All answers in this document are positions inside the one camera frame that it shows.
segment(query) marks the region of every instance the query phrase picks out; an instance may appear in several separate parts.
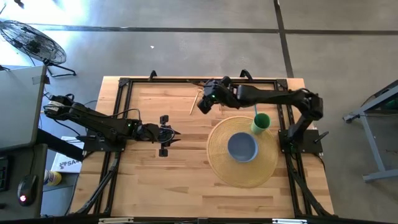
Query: wooden tabletop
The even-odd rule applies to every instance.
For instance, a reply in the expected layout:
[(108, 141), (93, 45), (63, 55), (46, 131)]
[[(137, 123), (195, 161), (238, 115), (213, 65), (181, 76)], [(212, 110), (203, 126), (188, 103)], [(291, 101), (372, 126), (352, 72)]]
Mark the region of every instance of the wooden tabletop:
[[(104, 77), (96, 110), (112, 114), (120, 77)], [(301, 78), (288, 78), (290, 89), (304, 87)], [(272, 85), (254, 85), (273, 90)], [(128, 141), (122, 153), (112, 209), (113, 217), (293, 217), (292, 199), (284, 156), (264, 184), (253, 189), (229, 186), (212, 171), (206, 156), (208, 134), (230, 116), (254, 116), (254, 108), (240, 110), (214, 105), (208, 114), (195, 107), (189, 115), (198, 87), (188, 83), (135, 83), (130, 108), (139, 108), (143, 123), (159, 123), (168, 114), (169, 124), (182, 133), (169, 147), (168, 157), (159, 157), (160, 144)], [(124, 108), (124, 91), (120, 111)], [(276, 105), (258, 105), (271, 117), (270, 130), (276, 140), (279, 119)], [(294, 108), (297, 121), (300, 112)], [(135, 111), (128, 118), (137, 118)], [(333, 213), (325, 172), (319, 158), (303, 154), (307, 184), (324, 208)], [(83, 161), (71, 212), (77, 211), (97, 187), (104, 153), (96, 152)], [(108, 196), (104, 191), (103, 206)], [(300, 207), (303, 209), (300, 191)]]

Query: electric fan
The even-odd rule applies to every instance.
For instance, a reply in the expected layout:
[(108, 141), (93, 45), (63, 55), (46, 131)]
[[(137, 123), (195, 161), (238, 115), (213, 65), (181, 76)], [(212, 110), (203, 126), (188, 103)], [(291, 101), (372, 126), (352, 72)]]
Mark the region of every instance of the electric fan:
[(67, 61), (67, 55), (62, 47), (37, 29), (18, 21), (8, 20), (0, 22), (0, 33), (12, 46), (28, 56), (40, 60), (44, 65), (55, 66), (72, 72), (53, 75), (47, 68), (52, 77), (76, 75), (74, 70), (60, 66)]

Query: computer mouse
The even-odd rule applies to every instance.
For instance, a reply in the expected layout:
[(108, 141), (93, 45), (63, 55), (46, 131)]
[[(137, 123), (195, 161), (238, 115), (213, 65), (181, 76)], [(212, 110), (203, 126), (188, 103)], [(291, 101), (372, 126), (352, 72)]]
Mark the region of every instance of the computer mouse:
[(26, 175), (19, 182), (17, 196), (20, 205), (29, 206), (35, 201), (37, 179), (36, 175)]

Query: green cup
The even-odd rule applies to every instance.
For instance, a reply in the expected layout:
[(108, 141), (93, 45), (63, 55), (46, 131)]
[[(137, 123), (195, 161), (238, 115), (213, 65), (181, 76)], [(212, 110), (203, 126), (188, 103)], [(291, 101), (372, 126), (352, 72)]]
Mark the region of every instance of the green cup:
[(253, 123), (251, 123), (251, 131), (253, 132), (253, 134), (260, 134), (265, 131), (270, 125), (270, 117), (264, 113), (259, 113), (254, 117)]

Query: woven placemat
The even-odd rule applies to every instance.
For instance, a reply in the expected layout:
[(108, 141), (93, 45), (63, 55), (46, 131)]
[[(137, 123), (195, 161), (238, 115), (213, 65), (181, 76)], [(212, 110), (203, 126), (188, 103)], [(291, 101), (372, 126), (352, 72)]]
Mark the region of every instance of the woven placemat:
[[(253, 119), (244, 116), (227, 118), (218, 123), (207, 140), (207, 158), (215, 174), (235, 187), (257, 187), (274, 173), (278, 163), (278, 145), (267, 129), (259, 135), (251, 133)], [(254, 136), (259, 151), (252, 161), (238, 162), (228, 154), (228, 140), (238, 132)]]

